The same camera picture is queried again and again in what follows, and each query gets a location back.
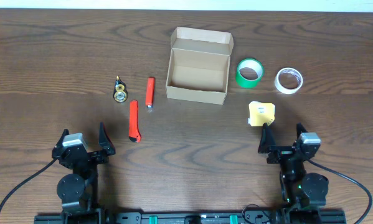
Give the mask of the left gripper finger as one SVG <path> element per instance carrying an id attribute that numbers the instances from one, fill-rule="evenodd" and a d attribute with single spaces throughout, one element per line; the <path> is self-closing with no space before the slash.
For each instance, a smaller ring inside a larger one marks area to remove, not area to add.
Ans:
<path id="1" fill-rule="evenodd" d="M 58 140 L 57 144 L 55 145 L 55 147 L 53 148 L 52 150 L 52 157 L 60 157 L 63 152 L 64 152 L 64 146 L 63 146 L 63 142 L 64 142 L 64 138 L 69 135 L 69 131 L 68 129 L 64 129 L 60 139 Z"/>
<path id="2" fill-rule="evenodd" d="M 99 145 L 102 147 L 108 156 L 112 156 L 116 154 L 116 149 L 113 143 L 111 142 L 110 138 L 108 137 L 105 129 L 105 125 L 103 122 L 100 123 L 100 130 L 99 130 Z"/>

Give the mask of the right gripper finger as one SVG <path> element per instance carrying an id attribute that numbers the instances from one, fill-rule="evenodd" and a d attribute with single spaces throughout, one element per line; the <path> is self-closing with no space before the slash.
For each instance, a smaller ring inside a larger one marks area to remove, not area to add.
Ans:
<path id="1" fill-rule="evenodd" d="M 262 136 L 261 136 L 260 144 L 258 147 L 258 153 L 268 154 L 274 151 L 275 148 L 276 148 L 276 143 L 274 140 L 273 133 L 270 129 L 270 126 L 267 123 L 264 123 L 262 127 Z"/>
<path id="2" fill-rule="evenodd" d="M 296 125 L 296 134 L 297 134 L 297 140 L 296 140 L 296 143 L 297 145 L 302 145 L 305 143 L 306 141 L 306 133 L 307 133 L 307 130 L 305 129 L 305 127 L 301 124 L 301 123 L 298 123 Z"/>

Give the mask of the yellow sticky note pad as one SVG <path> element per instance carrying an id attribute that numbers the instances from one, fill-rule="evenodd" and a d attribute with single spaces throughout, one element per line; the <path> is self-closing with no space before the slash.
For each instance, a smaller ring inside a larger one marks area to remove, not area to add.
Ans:
<path id="1" fill-rule="evenodd" d="M 250 126 L 271 125 L 275 120 L 275 105 L 273 103 L 261 103 L 251 101 L 248 104 Z"/>

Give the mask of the white masking tape roll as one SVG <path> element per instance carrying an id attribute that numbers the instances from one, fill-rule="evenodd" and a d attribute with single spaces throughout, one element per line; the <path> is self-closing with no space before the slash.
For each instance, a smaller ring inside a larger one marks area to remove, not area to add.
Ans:
<path id="1" fill-rule="evenodd" d="M 286 88 L 281 84 L 280 76 L 282 74 L 285 74 L 285 73 L 289 73 L 296 78 L 296 80 L 298 82 L 298 86 L 296 88 L 293 88 L 293 89 Z M 284 94 L 287 94 L 287 95 L 292 95 L 292 94 L 295 94 L 303 86 L 303 76 L 296 69 L 290 68 L 290 67 L 285 67 L 285 68 L 282 68 L 278 71 L 278 73 L 277 73 L 277 75 L 274 79 L 274 85 L 275 85 L 276 89 L 278 91 L 280 91 L 281 93 L 284 93 Z"/>

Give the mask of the green tape roll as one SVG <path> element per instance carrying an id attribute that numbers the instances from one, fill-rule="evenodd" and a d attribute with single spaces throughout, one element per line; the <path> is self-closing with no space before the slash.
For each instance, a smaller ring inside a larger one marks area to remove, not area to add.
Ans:
<path id="1" fill-rule="evenodd" d="M 243 68 L 250 68 L 252 69 L 256 74 L 256 79 L 248 79 L 245 78 L 241 74 L 241 70 Z M 239 62 L 237 65 L 237 73 L 235 75 L 236 82 L 242 87 L 242 88 L 248 88 L 252 89 L 255 88 L 261 81 L 262 77 L 265 74 L 265 69 L 261 62 L 259 62 L 257 59 L 254 58 L 245 58 Z"/>

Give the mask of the small orange lighter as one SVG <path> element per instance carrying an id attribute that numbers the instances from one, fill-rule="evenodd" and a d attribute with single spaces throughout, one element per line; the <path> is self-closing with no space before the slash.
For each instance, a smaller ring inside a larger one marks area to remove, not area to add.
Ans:
<path id="1" fill-rule="evenodd" d="M 153 107 L 153 97 L 154 97 L 154 84 L 155 84 L 155 78 L 149 77 L 146 87 L 146 100 L 145 105 L 147 108 Z"/>

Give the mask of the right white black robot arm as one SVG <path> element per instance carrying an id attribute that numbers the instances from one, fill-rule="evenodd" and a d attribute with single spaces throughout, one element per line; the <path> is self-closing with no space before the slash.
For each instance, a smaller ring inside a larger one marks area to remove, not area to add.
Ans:
<path id="1" fill-rule="evenodd" d="M 304 162 L 314 157 L 321 140 L 316 133 L 296 125 L 297 139 L 290 146 L 278 146 L 268 124 L 262 128 L 258 153 L 267 163 L 280 165 L 282 199 L 286 202 L 270 215 L 272 223 L 321 223 L 319 208 L 326 204 L 327 177 L 307 173 Z"/>

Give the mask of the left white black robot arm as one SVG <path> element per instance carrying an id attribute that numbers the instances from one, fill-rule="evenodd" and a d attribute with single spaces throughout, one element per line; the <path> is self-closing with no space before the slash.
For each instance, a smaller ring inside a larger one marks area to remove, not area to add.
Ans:
<path id="1" fill-rule="evenodd" d="M 70 134 L 65 129 L 52 150 L 52 158 L 72 170 L 57 184 L 62 201 L 63 223 L 115 223 L 115 216 L 98 203 L 98 169 L 116 153 L 105 125 L 100 123 L 99 151 L 88 152 L 83 134 Z"/>

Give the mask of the long orange utility knife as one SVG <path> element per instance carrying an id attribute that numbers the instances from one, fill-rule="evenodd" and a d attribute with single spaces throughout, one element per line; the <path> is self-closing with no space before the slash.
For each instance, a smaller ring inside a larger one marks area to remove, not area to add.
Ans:
<path id="1" fill-rule="evenodd" d="M 130 103 L 130 120 L 128 137 L 133 142 L 140 142 L 141 134 L 138 129 L 138 101 L 132 100 Z"/>

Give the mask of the open brown cardboard box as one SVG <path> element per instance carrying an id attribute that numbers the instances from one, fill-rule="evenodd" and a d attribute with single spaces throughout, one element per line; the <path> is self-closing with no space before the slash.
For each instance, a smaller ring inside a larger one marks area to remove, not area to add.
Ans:
<path id="1" fill-rule="evenodd" d="M 169 99 L 222 105 L 227 96 L 232 34 L 177 27 L 166 79 Z"/>

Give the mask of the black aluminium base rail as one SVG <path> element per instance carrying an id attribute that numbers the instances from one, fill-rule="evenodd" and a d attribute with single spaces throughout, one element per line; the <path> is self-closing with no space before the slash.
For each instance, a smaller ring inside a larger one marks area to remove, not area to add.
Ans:
<path id="1" fill-rule="evenodd" d="M 122 212 L 108 214 L 97 212 L 92 215 L 38 215 L 34 223 L 115 223 L 115 224 L 246 224 L 246 223 L 346 223 L 342 210 L 317 210 L 290 212 L 288 219 L 274 211 L 252 208 L 242 212 L 202 212 L 202 213 L 140 213 Z"/>

